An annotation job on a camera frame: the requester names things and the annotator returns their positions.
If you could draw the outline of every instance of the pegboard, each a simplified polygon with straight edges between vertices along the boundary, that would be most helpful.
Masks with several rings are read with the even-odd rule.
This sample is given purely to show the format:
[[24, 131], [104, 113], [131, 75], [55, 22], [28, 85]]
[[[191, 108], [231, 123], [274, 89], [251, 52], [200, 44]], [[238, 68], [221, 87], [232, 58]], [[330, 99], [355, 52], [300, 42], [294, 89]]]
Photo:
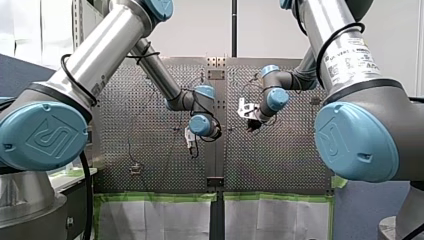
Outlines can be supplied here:
[[271, 191], [326, 194], [331, 189], [331, 172], [315, 148], [314, 120], [325, 92], [288, 91], [289, 103], [277, 114], [272, 126], [247, 133], [237, 115], [238, 99], [260, 102], [261, 89], [255, 74], [268, 64], [292, 70], [295, 60], [228, 59], [227, 125], [224, 178], [226, 191]]
[[[213, 59], [166, 58], [164, 63], [179, 85], [192, 88], [208, 70], [218, 67]], [[167, 110], [164, 98], [140, 67], [123, 64], [118, 69], [94, 111], [98, 137], [93, 139], [97, 146], [93, 154], [100, 169], [96, 192], [206, 192], [210, 190], [207, 177], [221, 175], [225, 191], [325, 194], [331, 189], [331, 173], [314, 144], [313, 123], [320, 106], [310, 103], [311, 98], [324, 99], [322, 89], [290, 92], [290, 103], [275, 125], [254, 134], [245, 131], [246, 122], [236, 113], [240, 96], [259, 101], [260, 89], [241, 91], [261, 67], [277, 64], [289, 70], [299, 61], [220, 61], [226, 79], [212, 84], [225, 93], [217, 94], [215, 102], [215, 108], [221, 107], [217, 117], [224, 134], [216, 143], [199, 141], [197, 159], [189, 155], [184, 139], [189, 113]], [[134, 176], [129, 169], [136, 162], [144, 169]]]
[[[206, 60], [185, 61], [165, 62], [178, 84], [191, 88], [204, 75]], [[206, 191], [204, 154], [192, 159], [184, 139], [189, 113], [169, 111], [164, 101], [140, 67], [122, 65], [115, 73], [94, 111], [96, 192]], [[204, 144], [198, 147], [203, 153]], [[140, 175], [130, 174], [136, 163]]]

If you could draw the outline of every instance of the green tape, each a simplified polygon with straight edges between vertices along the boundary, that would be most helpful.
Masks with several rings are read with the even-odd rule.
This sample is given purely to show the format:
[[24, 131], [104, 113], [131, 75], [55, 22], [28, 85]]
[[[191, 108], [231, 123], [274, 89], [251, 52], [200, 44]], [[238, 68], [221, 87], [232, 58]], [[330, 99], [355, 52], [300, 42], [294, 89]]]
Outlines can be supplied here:
[[335, 198], [334, 197], [330, 197], [331, 201], [330, 206], [329, 206], [329, 219], [328, 219], [328, 239], [329, 240], [333, 240], [333, 224], [334, 224], [334, 206], [335, 206]]
[[94, 232], [95, 240], [99, 239], [100, 209], [107, 202], [163, 202], [163, 203], [195, 203], [214, 202], [216, 193], [207, 194], [166, 194], [151, 192], [105, 193], [94, 195]]
[[216, 193], [208, 194], [166, 194], [166, 193], [149, 193], [149, 192], [128, 192], [128, 193], [107, 193], [96, 194], [94, 196], [100, 202], [169, 202], [169, 203], [185, 203], [185, 202], [214, 202], [216, 201]]
[[100, 228], [100, 207], [102, 206], [102, 200], [94, 197], [93, 208], [94, 208], [94, 240], [99, 239], [99, 228]]
[[298, 194], [282, 194], [282, 193], [224, 193], [224, 200], [230, 201], [252, 201], [252, 200], [279, 200], [292, 202], [310, 202], [310, 203], [328, 203], [332, 201], [332, 197], [328, 196], [312, 196]]
[[347, 180], [340, 176], [333, 176], [331, 178], [331, 187], [332, 188], [344, 188], [347, 185]]

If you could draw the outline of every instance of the metal pole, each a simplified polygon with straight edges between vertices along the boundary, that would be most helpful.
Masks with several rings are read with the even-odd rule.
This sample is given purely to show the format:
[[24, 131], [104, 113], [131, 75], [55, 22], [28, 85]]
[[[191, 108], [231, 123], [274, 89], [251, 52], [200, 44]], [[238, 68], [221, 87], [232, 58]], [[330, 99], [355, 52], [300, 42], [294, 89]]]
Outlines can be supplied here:
[[232, 0], [231, 57], [237, 57], [237, 0]]

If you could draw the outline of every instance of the white wall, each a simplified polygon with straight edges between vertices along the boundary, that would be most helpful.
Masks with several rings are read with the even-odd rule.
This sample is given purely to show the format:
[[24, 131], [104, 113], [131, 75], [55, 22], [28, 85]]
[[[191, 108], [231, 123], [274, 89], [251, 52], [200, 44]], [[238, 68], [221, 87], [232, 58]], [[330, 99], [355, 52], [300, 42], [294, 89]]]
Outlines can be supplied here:
[[[374, 0], [364, 19], [365, 40], [383, 74], [409, 95], [424, 94], [423, 0]], [[231, 0], [175, 0], [175, 15], [150, 40], [165, 56], [230, 56]], [[302, 58], [309, 42], [278, 0], [239, 0], [239, 57]]]
[[174, 0], [174, 15], [148, 38], [164, 56], [231, 53], [230, 0]]
[[374, 0], [365, 16], [364, 37], [385, 76], [400, 81], [409, 95], [421, 94], [417, 88], [421, 0]]

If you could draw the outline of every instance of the blue joint cap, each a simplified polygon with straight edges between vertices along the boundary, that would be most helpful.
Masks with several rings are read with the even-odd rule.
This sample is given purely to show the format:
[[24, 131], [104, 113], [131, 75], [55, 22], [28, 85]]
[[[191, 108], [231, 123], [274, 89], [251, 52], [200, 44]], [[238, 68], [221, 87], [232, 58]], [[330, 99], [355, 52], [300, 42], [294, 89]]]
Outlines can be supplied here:
[[289, 95], [287, 92], [282, 88], [274, 88], [266, 97], [266, 102], [268, 104], [268, 107], [275, 112], [280, 111], [281, 109], [286, 106], [287, 102], [289, 101]]
[[399, 168], [397, 147], [385, 126], [352, 103], [334, 102], [321, 109], [315, 143], [325, 164], [349, 180], [384, 182]]
[[196, 93], [202, 94], [208, 98], [215, 99], [215, 88], [209, 85], [199, 85], [195, 88]]
[[292, 0], [280, 0], [280, 7], [285, 10], [291, 9]]
[[174, 3], [172, 0], [143, 0], [152, 11], [153, 15], [161, 22], [172, 17], [174, 13]]
[[274, 71], [280, 71], [280, 67], [278, 67], [276, 65], [265, 66], [261, 70], [261, 78], [265, 77], [268, 73], [274, 72]]
[[188, 126], [190, 131], [198, 136], [206, 136], [211, 129], [209, 120], [201, 114], [193, 116]]
[[53, 170], [77, 158], [87, 138], [87, 123], [74, 108], [32, 103], [0, 122], [0, 161], [19, 170]]

